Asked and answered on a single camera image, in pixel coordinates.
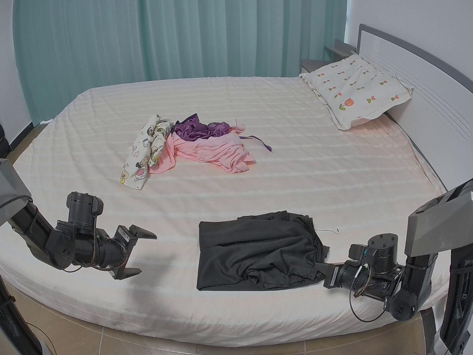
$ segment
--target purple strap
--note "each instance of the purple strap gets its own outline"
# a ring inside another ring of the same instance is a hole
[[[266,147],[269,151],[272,152],[272,148],[270,146],[265,144],[261,139],[259,139],[258,137],[254,136],[254,135],[249,135],[247,137],[240,136],[240,139],[256,139],[256,140],[260,141],[264,145],[264,147]]]

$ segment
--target headboard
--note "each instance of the headboard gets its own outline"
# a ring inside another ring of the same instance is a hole
[[[412,99],[388,113],[444,186],[473,178],[473,81],[417,46],[363,24],[357,53],[414,86]]]

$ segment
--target white pillow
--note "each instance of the white pillow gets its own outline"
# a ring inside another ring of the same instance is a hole
[[[357,54],[300,76],[342,130],[379,117],[412,94],[412,86],[402,85],[395,75],[377,70]]]

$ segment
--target folded black cloth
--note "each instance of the folded black cloth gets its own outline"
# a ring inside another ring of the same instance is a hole
[[[323,246],[309,216],[287,211],[199,224],[200,291],[258,291],[318,283]]]

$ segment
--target teal curtain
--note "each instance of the teal curtain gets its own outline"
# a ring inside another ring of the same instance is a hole
[[[296,76],[345,33],[347,0],[14,0],[34,124],[83,91],[144,80]]]

